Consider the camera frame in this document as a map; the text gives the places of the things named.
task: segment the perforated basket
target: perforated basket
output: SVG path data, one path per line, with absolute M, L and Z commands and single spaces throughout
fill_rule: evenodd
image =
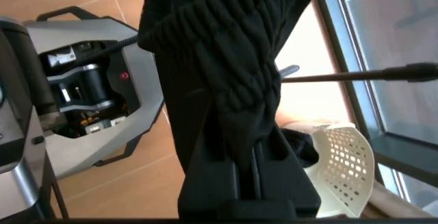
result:
M 355 125 L 290 123 L 284 128 L 310 134 L 320 154 L 318 163 L 305 169 L 321 196 L 317 217 L 359 217 L 372 191 L 374 156 Z

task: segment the screw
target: screw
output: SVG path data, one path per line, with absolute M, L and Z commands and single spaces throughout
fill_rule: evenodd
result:
M 32 143 L 34 145 L 39 145 L 42 142 L 44 142 L 44 137 L 43 136 L 37 136 L 36 138 L 32 139 Z

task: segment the window frame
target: window frame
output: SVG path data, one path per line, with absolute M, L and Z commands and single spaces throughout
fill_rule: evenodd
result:
M 358 38 L 343 0 L 316 0 L 334 60 L 341 72 L 365 69 Z M 438 187 L 438 145 L 385 130 L 370 82 L 342 83 L 359 131 L 368 139 L 376 163 Z M 380 173 L 376 178 L 381 182 Z

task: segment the glass pane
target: glass pane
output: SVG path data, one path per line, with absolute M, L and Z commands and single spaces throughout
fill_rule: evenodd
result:
M 413 205 L 438 216 L 438 188 L 401 173 L 404 187 Z
M 349 0 L 369 69 L 438 62 L 438 0 Z M 386 130 L 438 144 L 438 82 L 374 82 Z

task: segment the black garment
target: black garment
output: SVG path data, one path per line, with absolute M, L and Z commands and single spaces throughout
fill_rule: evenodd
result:
M 166 103 L 187 104 L 168 106 L 184 169 L 197 129 L 188 123 L 198 121 L 172 113 L 194 101 L 202 105 L 200 98 L 190 99 L 193 93 L 208 96 L 206 110 L 217 116 L 217 132 L 241 169 L 248 168 L 254 144 L 279 131 L 274 115 L 281 78 L 274 59 L 310 1 L 145 0 L 138 44 L 155 53 Z
M 285 128 L 282 128 L 281 131 L 303 168 L 313 166 L 318 162 L 320 155 L 313 147 L 313 140 L 310 135 Z

